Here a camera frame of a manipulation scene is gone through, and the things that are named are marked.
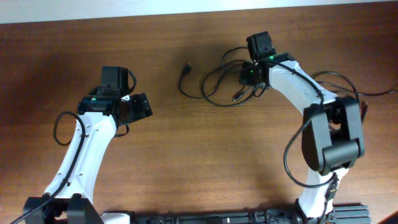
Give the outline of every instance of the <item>wire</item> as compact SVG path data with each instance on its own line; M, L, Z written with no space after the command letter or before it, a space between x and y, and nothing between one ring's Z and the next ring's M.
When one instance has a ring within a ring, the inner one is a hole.
M132 91L136 88L136 85L137 85L137 78L134 76L134 74L133 74L130 70L128 70L128 72L129 72L129 74L130 74L130 76L131 76L131 78L132 78L132 80L133 80L133 82L134 82L134 84L132 85L132 87L129 89L128 95L130 95L130 93L132 93Z
M315 184L315 185L308 185L308 184L304 184L300 181L298 181L296 178L293 177L292 173L289 170L289 167L287 165L287 154L289 153L289 149L290 147L292 147L293 142L297 139L297 137L300 135L300 133L302 133L304 131L304 129L310 124L312 118L308 119L297 131L296 133L293 135L293 137L290 139L289 143L287 143L285 151L284 151L284 167L285 167L285 171L286 174L290 177L291 180L293 180L293 182L301 187L305 187L305 188L319 188L322 187L324 185L328 185L330 184L334 178L336 178L336 173L333 173L332 177L330 177L329 180L327 180L326 182L322 183L322 184Z
M337 89L343 90L343 91L348 92L348 93L355 93L352 90L349 90L349 89L347 89L345 87L342 87L342 86L339 86L339 85L336 85L336 84L333 84L333 83L328 83L328 82L324 82L324 81L317 81L317 83L322 84L322 85L332 86L332 87L335 87ZM391 89L391 90L386 90L386 91L382 91L382 92L379 92L379 93L358 92L358 95L359 96L382 96L382 95L387 95L387 94L391 94L391 93L398 93L398 90L396 90L395 88L396 88L396 86L393 89Z
M340 78L344 79L344 80L351 86L351 88L353 89L353 92L354 92L354 94L355 94L356 100L358 101L358 104L360 103L358 91L356 90L356 87L354 86L354 83L351 82L350 79L348 79L347 77L345 77L344 75L342 75L342 74L340 74L340 73L332 72L332 71L320 71L320 72L315 72L314 74L311 75L311 77L312 77L312 78L316 78L316 77L318 77L318 76L320 76L320 75L323 75L323 74L331 74L331 75L335 75L335 76L337 76L337 77L340 77Z
M88 94L93 96L93 95L97 94L97 90L98 90L98 87L95 87Z
M231 50L228 50L227 52L225 52L225 54L221 57L221 60L220 60L220 68L222 68L226 72L231 72L231 73L239 73L239 72L244 71L245 69L230 70L229 68L225 67L225 65L227 65L228 63L223 64L223 60L225 59L225 57L227 55L229 55L231 52L233 52L235 50L239 50L239 49L248 49L248 47L245 47L245 46L243 46L243 47L235 47L234 49L231 49ZM237 59L237 61L240 61L240 62L251 62L250 60L243 60L243 59Z
M225 64L222 64L222 66L223 66L224 68L226 68L226 66L230 66L230 67L227 68L227 69L235 68L235 67L241 66L242 64L241 64L241 63L238 63L238 62L242 62L242 61L244 61L244 60L240 60L240 59L232 60L232 61L229 61L229 62L227 62L227 63L225 63ZM242 105L243 103L245 103L245 102L247 102L248 100L250 100L250 98L252 97L252 94L250 94L249 97L247 97L245 100L240 101L240 102L238 102L238 103L231 104L231 105L221 105L221 104L215 103L214 101L212 101L212 100L209 99L210 96L212 96L212 95L214 95L214 94L216 93L216 91L218 90L218 87L220 86L221 81L224 79L224 77L227 76L227 74L231 73L230 71L225 71L225 72L220 76L220 78L218 79L217 84L216 84L216 86L214 87L214 89L213 89L209 94L206 94L205 91L204 91L204 83L206 82L206 80L208 79L208 77L210 77L211 75L214 75L215 73L217 73L217 72L219 72L220 70L222 70L222 69L223 69L222 66L220 65L220 66L217 67L216 69L212 70L212 71L211 71L210 73L208 73L208 74L206 75L206 77L202 80L202 82L201 82L201 88L200 88L200 89L201 89L201 94L202 94L202 96L192 96L192 95L189 95L188 93L186 93L186 92L182 89L182 80L183 80L183 77L184 77L185 75L187 75L187 74L190 72L190 70L191 70L191 66L190 66L189 63L188 63L188 64L184 67L184 69L183 69L183 71L182 71L182 74L181 74L181 76L180 76L180 81L179 81L179 83L178 83L178 89L180 90L180 92L181 92L183 95L185 95L185 96L187 96L187 97L189 97L189 98L193 98L193 99L197 99L197 100L205 99L206 101L210 102L211 104L216 105L216 106L220 106L220 107L238 106L238 105Z
M323 206L322 215L321 215L321 217L318 218L318 224L321 224L321 222L322 222L322 220L323 220L323 217L324 217L325 214L326 214L326 209L327 209L327 207L328 207L328 201L325 199L325 204L324 204L324 206Z
M126 133L123 133L123 134L115 134L113 137L114 137L114 138L123 137L123 136L125 136L129 131L130 131L129 125L126 124Z
M261 90L260 94L258 94L258 95L253 95L253 96L259 98L260 96L262 96L262 95L264 94L264 92L265 92L266 90L267 90L267 87L264 87L264 88Z
M234 107L234 106L239 106L239 105L242 105L242 104L246 103L247 101L249 101L249 100L254 96L254 94L256 93L257 88L254 88L253 91L250 93L250 95L249 95L247 98L245 98L243 101L240 101L240 102L238 102L238 103L233 103L233 104L230 104L230 105L222 105L222 104L219 104L219 103L215 103L214 101L212 101L211 99L209 99L209 97L206 96L206 93L205 93L205 82L206 82L206 80L207 80L208 77L210 77L211 75L213 75L213 74L214 74L215 72L217 72L219 69L221 69L221 66L218 67L218 69L213 70L212 72L210 72L210 73L203 79L203 81L202 81L202 83L201 83L200 91L201 91L201 94L202 94L203 98L204 98L207 102L211 103L212 105L219 106L219 107L224 107L224 108L226 108L226 107ZM225 72L222 74L222 76L221 76L220 79L219 79L219 83L218 83L217 85L220 84L221 80L222 80L228 73L229 73L229 71L225 71Z
M363 109L362 109L362 114L361 114L362 123L363 123L363 120L365 119L366 113L368 112L368 107L369 107L368 102L363 101Z
M232 100L235 102L238 99L242 98L243 95L245 95L251 88L252 86L250 85L247 89L244 89L246 87L246 85L242 86L242 89L240 89L239 91L237 91L233 96L232 96Z
M60 186L58 187L58 189L50 196L49 199L47 199L44 203L42 203L41 205L39 205L37 208L29 210L28 212L25 212L23 215L21 215L20 217L18 217L17 219L15 219L11 224L16 224L21 222L22 220L24 220L26 217L28 217L29 215L37 212L38 210L42 209L43 207L45 207L47 204L49 204L63 189L63 187L68 183L68 179L70 177L70 175L72 174L73 168L76 165L79 153L81 151L81 147L83 146L83 142L85 140L86 137L86 129L85 129L85 125L83 123L83 121L80 119L79 116L77 116L75 113L72 113L70 111L65 111L62 112L58 115L57 119L55 120L55 124L54 124L54 130L53 130L53 137L54 140L60 144L61 146L67 146L68 144L70 144L71 141L68 141L67 143L61 143L58 138L57 138L57 127L58 127L58 123L61 120L62 116L69 114L71 116L73 116L74 118L76 118L76 120L80 123L81 126L81 139L79 142L79 145L77 147L76 153L75 153L75 157L72 160L72 163L70 164L69 170L67 172L67 174L65 175L65 177L62 179Z

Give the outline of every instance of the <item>black bracket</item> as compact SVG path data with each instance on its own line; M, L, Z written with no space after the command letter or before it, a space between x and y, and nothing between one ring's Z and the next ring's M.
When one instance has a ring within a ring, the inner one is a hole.
M134 86L129 88L128 75ZM101 86L91 90L78 104L78 114L102 112L112 116L116 127L133 123L152 115L145 93L129 95L136 85L136 78L126 68L103 67Z
M285 223L293 223L293 224L318 224L318 218L306 217L299 205L299 200L296 199L294 208L292 210L286 210L286 212L291 212L291 216L284 217L283 220L277 218L275 215L272 216L272 221L269 222L272 224L285 224ZM349 205L349 206L337 206L333 207L333 210L325 215L320 223L327 224L370 224L371 218L369 217L368 206L366 205Z
M303 131L302 152L308 166L321 175L341 167L352 167L365 153L358 101L352 97L336 98L327 105L304 109L303 122L311 119ZM329 123L340 124L330 130Z
M24 206L24 212L37 208L49 198L29 197ZM43 210L39 210L25 219L26 224L56 224L55 218L62 212L67 212L69 224L103 224L103 221L93 205L87 198L82 198L80 194L74 194L71 199L53 199Z
M254 86L255 88L267 88L269 84L269 69L275 66L274 63L266 62L269 59L273 62L284 62L295 60L289 53L277 54L272 45L271 37L267 31L251 35L246 38L251 62L244 62L239 83Z

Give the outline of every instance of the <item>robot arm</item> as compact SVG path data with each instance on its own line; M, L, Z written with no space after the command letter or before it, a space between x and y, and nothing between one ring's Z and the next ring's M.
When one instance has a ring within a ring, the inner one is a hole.
M132 88L128 87L128 74L134 81ZM105 150L113 137L121 136L115 134L118 127L126 125L128 132L128 124L152 115L145 93L130 96L135 85L136 79L128 69L103 67L101 86L78 105L76 118L81 122L76 123L68 151L53 181L43 197L29 197L25 203L24 212L31 213L26 217L27 224L57 223L54 218L65 211L68 223L130 222L130 216L125 213L99 216L93 207L93 192Z
M309 166L307 185L321 185L335 175L335 180L316 188L305 188L296 201L295 222L317 223L332 211L338 184L355 160L364 154L364 140L358 102L339 98L307 75L295 59L276 54L267 32L246 39L253 63L243 80L257 80L281 92L303 115L303 123L311 120L302 134L302 151ZM330 131L329 123L341 124Z

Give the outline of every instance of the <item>wood grain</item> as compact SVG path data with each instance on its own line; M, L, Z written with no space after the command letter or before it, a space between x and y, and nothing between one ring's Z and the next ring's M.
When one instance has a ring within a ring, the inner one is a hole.
M177 88L182 67L193 65L184 88L198 95L200 78L226 50L268 30L277 50L289 51L308 73L335 70L361 91L380 91L398 81L397 27L396 2L0 25L1 223L20 215L27 197L41 195L52 180L67 150L52 139L55 117L76 110L99 85L103 65L131 69L136 93L147 94L154 115L111 141L96 181L99 212L292 203L302 189L286 176L282 151L301 123L299 113L274 90L237 108L186 98ZM231 102L237 79L230 75L215 99ZM335 199L369 205L374 222L398 209L397 97L366 98L366 154ZM61 139L74 124L63 122ZM299 145L289 164L305 180Z

